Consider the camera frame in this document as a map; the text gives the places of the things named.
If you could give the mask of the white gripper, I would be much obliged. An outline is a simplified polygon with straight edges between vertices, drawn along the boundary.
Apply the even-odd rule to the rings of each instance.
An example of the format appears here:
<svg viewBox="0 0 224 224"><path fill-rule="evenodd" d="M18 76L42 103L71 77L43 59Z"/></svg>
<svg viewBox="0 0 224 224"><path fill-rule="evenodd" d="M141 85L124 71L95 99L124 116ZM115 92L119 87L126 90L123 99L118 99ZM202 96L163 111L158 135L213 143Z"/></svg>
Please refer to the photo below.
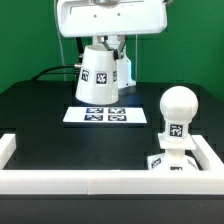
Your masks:
<svg viewBox="0 0 224 224"><path fill-rule="evenodd" d="M58 0L57 18L64 37L97 36L107 51L114 50L107 43L108 36L118 35L115 60L124 57L126 35L156 34L167 26L163 0L115 0L112 4L93 0Z"/></svg>

